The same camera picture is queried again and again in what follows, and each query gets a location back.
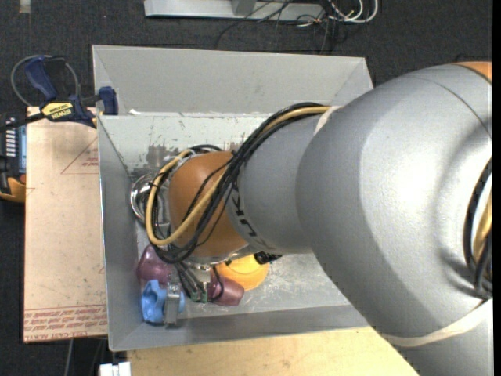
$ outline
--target cardboard sheet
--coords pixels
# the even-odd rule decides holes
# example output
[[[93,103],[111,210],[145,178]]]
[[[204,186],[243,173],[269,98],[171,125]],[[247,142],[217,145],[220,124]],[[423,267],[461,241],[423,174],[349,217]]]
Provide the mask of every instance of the cardboard sheet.
[[[25,342],[107,333],[97,131],[27,129]]]

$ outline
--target black connector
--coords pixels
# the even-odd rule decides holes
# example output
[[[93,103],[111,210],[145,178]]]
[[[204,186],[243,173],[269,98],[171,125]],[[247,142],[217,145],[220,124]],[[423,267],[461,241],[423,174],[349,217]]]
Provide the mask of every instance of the black connector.
[[[274,254],[269,254],[266,252],[258,252],[257,254],[254,254],[254,259],[256,259],[256,262],[259,263],[260,265],[264,265],[265,263],[270,263],[274,262],[275,260],[282,258],[282,255],[274,255]]]

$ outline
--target blue object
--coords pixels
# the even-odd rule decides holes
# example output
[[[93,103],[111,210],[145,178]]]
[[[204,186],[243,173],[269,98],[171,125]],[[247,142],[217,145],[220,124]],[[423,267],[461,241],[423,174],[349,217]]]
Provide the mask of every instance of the blue object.
[[[103,86],[98,94],[103,101],[104,114],[116,116],[118,114],[118,101],[114,89],[111,86]]]
[[[81,105],[80,99],[76,95],[71,95],[69,98],[71,104],[75,109],[75,113],[69,118],[69,121],[78,122],[84,125],[88,125],[91,128],[94,128],[94,123],[92,119],[94,118],[94,114],[87,108],[84,108]]]
[[[38,56],[31,59],[24,66],[24,73],[28,81],[41,93],[43,93],[46,102],[50,102],[57,97],[57,91],[51,83],[44,67],[45,56]]]
[[[150,280],[142,291],[142,317],[146,322],[162,324],[164,322],[164,304],[167,290],[158,284],[158,280]]]
[[[181,294],[179,295],[179,313],[181,313],[183,310],[185,310],[186,306],[186,299],[185,299],[185,293],[181,291]]]

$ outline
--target yellow cable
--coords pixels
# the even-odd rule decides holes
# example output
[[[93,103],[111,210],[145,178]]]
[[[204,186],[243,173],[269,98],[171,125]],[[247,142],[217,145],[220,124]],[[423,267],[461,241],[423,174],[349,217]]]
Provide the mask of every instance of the yellow cable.
[[[282,117],[279,117],[279,118],[275,119],[274,121],[272,121],[270,124],[268,124],[263,129],[262,133],[268,131],[271,127],[281,123],[282,121],[289,120],[291,118],[295,118],[297,116],[301,116],[304,114],[322,114],[322,113],[325,113],[329,109],[330,109],[330,107],[306,107],[306,108],[301,108],[301,109],[291,111],[290,113],[284,114]],[[146,203],[146,211],[145,211],[146,233],[147,233],[148,238],[150,239],[152,244],[168,245],[168,244],[173,243],[175,240],[177,240],[181,236],[181,234],[184,233],[186,231],[186,229],[191,225],[191,223],[193,223],[193,221],[196,218],[196,215],[198,215],[201,212],[201,210],[204,208],[206,203],[212,198],[212,195],[214,195],[214,192],[216,191],[216,188],[218,187],[218,184],[221,181],[222,175],[218,178],[218,180],[214,183],[214,185],[207,191],[207,193],[200,200],[200,202],[198,204],[196,204],[196,206],[193,208],[193,210],[189,214],[189,216],[184,220],[184,222],[181,223],[181,225],[178,227],[178,229],[174,233],[172,233],[169,237],[165,238],[164,240],[161,240],[161,239],[155,237],[155,233],[153,231],[152,210],[153,210],[154,197],[157,194],[157,188],[159,187],[159,182],[161,181],[163,174],[167,170],[170,170],[172,167],[174,167],[175,164],[179,160],[181,160],[184,156],[186,156],[190,152],[191,152],[191,150],[182,151],[178,156],[176,156],[174,159],[172,159],[172,161],[167,163],[159,171],[157,177],[153,181],[153,185],[151,186],[151,192],[150,192],[150,195],[148,196],[148,201]]]
[[[322,106],[322,107],[305,107],[302,109],[297,109],[294,111],[291,111],[290,113],[284,114],[282,117],[278,117],[276,120],[270,122],[265,129],[263,129],[263,132],[268,131],[275,125],[281,123],[282,121],[285,120],[290,120],[291,118],[297,117],[297,116],[302,116],[305,114],[323,114],[326,111],[328,111],[330,107]]]

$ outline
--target yellow object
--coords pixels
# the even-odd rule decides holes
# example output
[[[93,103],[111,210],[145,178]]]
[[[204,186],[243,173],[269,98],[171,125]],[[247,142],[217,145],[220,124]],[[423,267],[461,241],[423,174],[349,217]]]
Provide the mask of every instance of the yellow object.
[[[23,203],[26,199],[26,185],[12,177],[7,179],[7,183],[9,184],[11,194],[8,195],[7,193],[0,192],[0,198],[6,201]]]
[[[254,255],[249,255],[236,259],[230,262],[229,265],[221,263],[216,266],[216,269],[219,274],[236,281],[245,291],[249,291],[265,280],[269,270],[269,263],[260,265],[256,262]]]
[[[52,120],[57,120],[58,118],[63,118],[69,115],[72,115],[73,111],[71,110],[73,105],[68,102],[57,102],[57,103],[49,103],[47,106],[44,106],[41,109],[41,112],[46,116],[51,118]]]

